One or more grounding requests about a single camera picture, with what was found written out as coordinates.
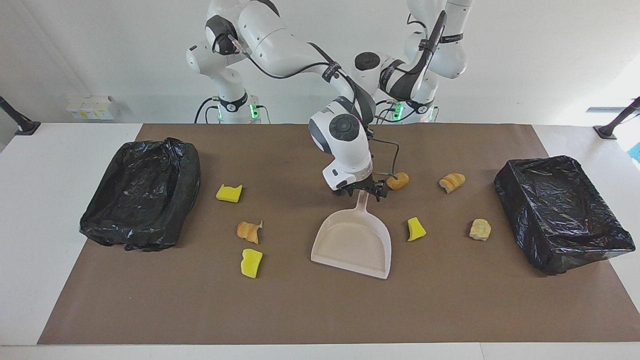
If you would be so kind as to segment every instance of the dustpan handle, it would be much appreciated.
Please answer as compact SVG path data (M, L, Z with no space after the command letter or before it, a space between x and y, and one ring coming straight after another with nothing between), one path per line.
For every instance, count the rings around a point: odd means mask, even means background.
M369 193L364 190L359 190L358 202L356 204L356 210L363 213L367 212L367 201L369 200Z

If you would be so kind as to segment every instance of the food scrap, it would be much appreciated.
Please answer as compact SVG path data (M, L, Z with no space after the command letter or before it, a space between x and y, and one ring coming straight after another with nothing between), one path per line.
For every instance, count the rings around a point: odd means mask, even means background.
M409 240L413 241L427 235L427 231L420 224L418 218L411 218L407 221L409 224Z
M225 186L222 184L218 193L216 194L216 199L220 201L229 201L229 202L238 202L240 200L240 194L242 193L242 185L237 188L232 188L230 186Z
M465 178L463 174L454 172L453 174L449 174L443 177L440 180L439 184L440 186L445 188L445 190L447 190L447 193L451 193L455 189L461 187L465 183L465 181L467 181L467 178Z
M262 222L260 222L260 225L254 225L243 221L238 224L236 234L240 239L245 239L258 245L258 229L262 229Z
M409 175L407 175L406 172L399 172L396 174L396 177L397 180L393 177L387 179L387 186L389 186L391 190L400 190L409 183Z
M258 266L262 260L262 253L253 249L242 250L242 262L240 263L240 271L244 276L255 279L258 275Z
M491 234L491 225L485 219L475 219L474 224L471 226L469 236L475 240L486 241Z

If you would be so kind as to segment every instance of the sponge piece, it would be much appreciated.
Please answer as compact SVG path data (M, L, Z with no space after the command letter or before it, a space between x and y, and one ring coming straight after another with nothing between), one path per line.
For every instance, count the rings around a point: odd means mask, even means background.
M418 218L411 218L407 221L409 224L409 240L413 241L427 235L427 231L420 224Z
M400 190L409 183L409 175L406 172L399 172L396 177L398 178L397 180L393 177L387 179L387 186L391 190Z
M252 279L258 275L258 266L262 260L262 253L253 249L242 250L242 262L240 263L240 271L244 276Z
M225 186L222 184L220 190L216 194L216 199L220 201L238 202L240 200L240 194L242 193L242 185L237 188Z

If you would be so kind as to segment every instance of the black stand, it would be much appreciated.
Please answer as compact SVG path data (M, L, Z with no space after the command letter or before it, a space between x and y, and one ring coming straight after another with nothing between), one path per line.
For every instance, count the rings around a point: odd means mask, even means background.
M608 125L594 126L593 129L595 129L596 133L598 133L600 138L615 140L617 138L613 135L613 129L615 129L616 126L620 125L629 115L633 114L636 110L638 110L638 108L640 108L640 97L636 98L634 102L631 103L631 105L627 106L624 110L622 110L620 115L618 115L615 119L613 119L613 121L610 122Z
M16 109L14 109L8 102L4 99L4 97L0 96L0 108L4 110L5 113L9 114L13 121L18 124L18 131L15 132L16 135L32 135L40 126L39 121L31 121L28 117L19 113Z

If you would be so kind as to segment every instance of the white table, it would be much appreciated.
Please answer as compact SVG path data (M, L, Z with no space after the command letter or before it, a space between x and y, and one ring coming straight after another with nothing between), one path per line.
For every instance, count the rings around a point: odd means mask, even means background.
M86 238L78 221L115 151L141 124L42 124L0 153L0 359L638 359L640 343L35 346ZM535 126L551 156L569 155L622 226L640 239L640 171L588 129ZM636 307L640 253L611 262Z

